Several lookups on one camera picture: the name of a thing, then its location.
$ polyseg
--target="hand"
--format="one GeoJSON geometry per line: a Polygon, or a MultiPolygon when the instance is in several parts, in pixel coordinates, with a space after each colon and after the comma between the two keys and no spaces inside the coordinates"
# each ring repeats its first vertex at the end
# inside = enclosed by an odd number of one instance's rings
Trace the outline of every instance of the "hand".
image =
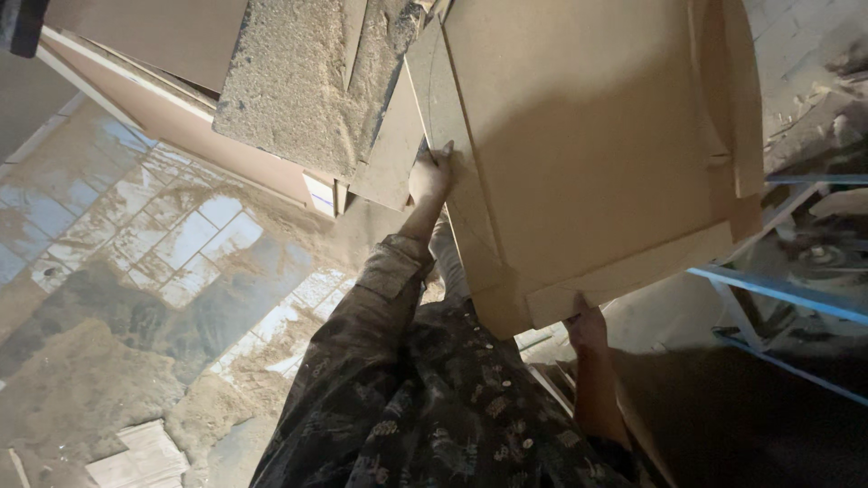
{"type": "Polygon", "coordinates": [[[577,353],[580,349],[608,353],[608,330],[600,308],[590,307],[581,293],[575,297],[575,308],[579,313],[563,322],[570,345],[577,353]]]}
{"type": "Polygon", "coordinates": [[[423,200],[439,201],[442,206],[449,193],[451,170],[449,158],[452,156],[453,141],[449,141],[440,151],[424,151],[413,163],[410,170],[410,196],[416,205],[423,200]]]}

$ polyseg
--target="person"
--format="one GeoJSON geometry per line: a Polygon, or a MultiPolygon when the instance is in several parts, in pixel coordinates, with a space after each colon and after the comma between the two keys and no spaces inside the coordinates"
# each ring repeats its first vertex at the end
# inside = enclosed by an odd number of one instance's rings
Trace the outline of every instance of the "person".
{"type": "Polygon", "coordinates": [[[573,419],[515,341],[477,320],[441,218],[451,151],[417,158],[415,207],[313,335],[250,486],[632,485],[599,308],[580,296],[582,311],[565,321],[579,358],[573,419]],[[434,257],[445,296],[419,306],[434,257]]]}

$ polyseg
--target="stacked boards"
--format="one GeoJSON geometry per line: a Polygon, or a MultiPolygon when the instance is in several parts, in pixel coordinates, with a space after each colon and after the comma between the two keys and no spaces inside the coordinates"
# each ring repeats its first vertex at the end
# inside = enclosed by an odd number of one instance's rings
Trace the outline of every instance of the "stacked boards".
{"type": "Polygon", "coordinates": [[[738,2],[458,2],[405,62],[430,145],[456,141],[448,208],[498,337],[760,228],[760,90],[738,2]]]}

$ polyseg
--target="metal bar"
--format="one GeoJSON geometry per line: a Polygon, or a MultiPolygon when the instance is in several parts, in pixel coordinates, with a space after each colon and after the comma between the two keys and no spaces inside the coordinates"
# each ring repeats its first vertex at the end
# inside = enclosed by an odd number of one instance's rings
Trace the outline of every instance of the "metal bar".
{"type": "Polygon", "coordinates": [[[742,273],[725,267],[692,267],[687,272],[868,326],[868,308],[845,297],[797,287],[787,281],[742,273]]]}
{"type": "Polygon", "coordinates": [[[769,175],[769,183],[829,183],[834,185],[868,185],[868,175],[769,175]]]}
{"type": "Polygon", "coordinates": [[[753,355],[759,359],[762,359],[766,362],[772,363],[773,365],[775,365],[775,366],[777,366],[783,370],[786,370],[789,373],[795,374],[796,376],[798,376],[802,379],[807,379],[808,381],[812,382],[814,385],[822,386],[826,390],[829,390],[830,392],[835,392],[838,395],[841,395],[842,397],[846,397],[848,399],[853,400],[856,403],[859,403],[860,405],[868,406],[868,398],[866,398],[866,397],[863,397],[863,396],[858,395],[854,392],[851,392],[850,390],[846,390],[846,389],[842,388],[841,386],[835,385],[834,383],[832,383],[830,381],[827,381],[825,379],[820,378],[819,376],[814,376],[813,374],[802,371],[796,367],[790,366],[787,363],[785,363],[784,361],[781,361],[780,359],[775,359],[772,356],[769,356],[768,354],[764,354],[764,353],[761,353],[759,351],[755,351],[750,346],[745,344],[744,342],[741,342],[740,340],[728,337],[725,334],[721,333],[720,331],[712,331],[712,333],[714,334],[715,337],[717,337],[718,339],[720,339],[721,341],[723,341],[724,343],[726,343],[729,346],[738,347],[742,351],[744,351],[746,353],[750,353],[751,355],[753,355]]]}
{"type": "Polygon", "coordinates": [[[735,298],[733,289],[726,283],[721,283],[717,280],[709,281],[711,281],[711,286],[717,290],[720,299],[723,300],[723,306],[727,309],[729,315],[733,318],[735,325],[741,331],[741,335],[744,336],[745,342],[756,351],[765,351],[767,349],[766,344],[763,342],[760,335],[757,334],[756,329],[753,328],[753,324],[747,317],[745,309],[741,307],[738,299],[735,298]]]}
{"type": "Polygon", "coordinates": [[[792,214],[792,212],[802,203],[805,203],[807,199],[811,198],[811,195],[817,192],[822,186],[823,183],[813,183],[800,185],[796,188],[790,188],[789,198],[784,200],[783,203],[778,205],[774,210],[763,212],[762,230],[739,243],[735,250],[729,254],[729,257],[721,263],[726,264],[736,260],[748,248],[750,248],[750,246],[756,244],[757,241],[765,237],[769,232],[772,232],[772,229],[786,220],[786,217],[792,214]]]}

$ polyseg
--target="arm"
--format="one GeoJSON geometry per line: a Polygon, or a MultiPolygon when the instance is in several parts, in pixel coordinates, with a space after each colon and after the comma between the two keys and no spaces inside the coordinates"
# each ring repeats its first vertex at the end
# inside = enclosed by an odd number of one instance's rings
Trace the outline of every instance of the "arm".
{"type": "Polygon", "coordinates": [[[428,241],[449,192],[446,149],[437,162],[419,156],[410,175],[416,207],[373,248],[356,286],[311,338],[251,486],[339,478],[398,388],[400,338],[433,266],[428,241]]]}

